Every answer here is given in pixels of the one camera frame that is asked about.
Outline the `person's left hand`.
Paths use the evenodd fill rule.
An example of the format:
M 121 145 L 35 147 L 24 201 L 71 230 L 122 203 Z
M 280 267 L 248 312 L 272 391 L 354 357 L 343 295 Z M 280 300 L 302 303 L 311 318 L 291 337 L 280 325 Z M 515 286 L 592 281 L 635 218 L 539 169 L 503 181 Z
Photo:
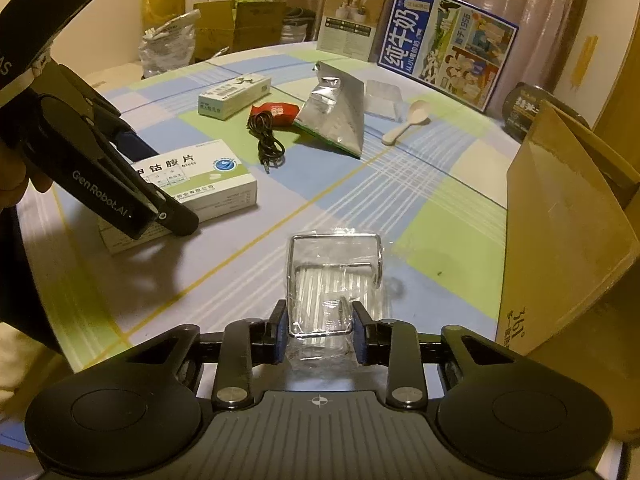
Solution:
M 0 144 L 0 208 L 15 206 L 23 198 L 29 183 L 45 193 L 52 180 L 19 151 Z

